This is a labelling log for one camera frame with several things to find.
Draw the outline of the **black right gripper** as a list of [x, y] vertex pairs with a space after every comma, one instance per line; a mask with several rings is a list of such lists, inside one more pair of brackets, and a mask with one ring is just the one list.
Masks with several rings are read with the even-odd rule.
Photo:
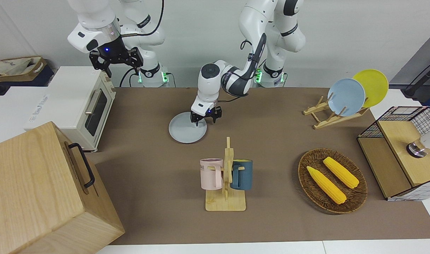
[[103, 69], [109, 78], [112, 77], [112, 72], [109, 69], [110, 64], [125, 64], [132, 66], [134, 70], [138, 70], [144, 65], [139, 48], [132, 48], [130, 55], [128, 50], [92, 50], [90, 52], [90, 61], [94, 69]]

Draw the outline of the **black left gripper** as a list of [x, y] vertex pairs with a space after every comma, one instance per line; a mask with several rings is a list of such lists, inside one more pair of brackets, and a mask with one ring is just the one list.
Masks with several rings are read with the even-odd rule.
[[209, 108], [206, 106], [191, 106], [191, 122], [198, 127], [198, 123], [201, 119], [206, 117], [211, 117], [213, 124], [216, 123], [217, 119], [222, 117], [222, 108], [221, 106], [215, 106], [213, 108]]

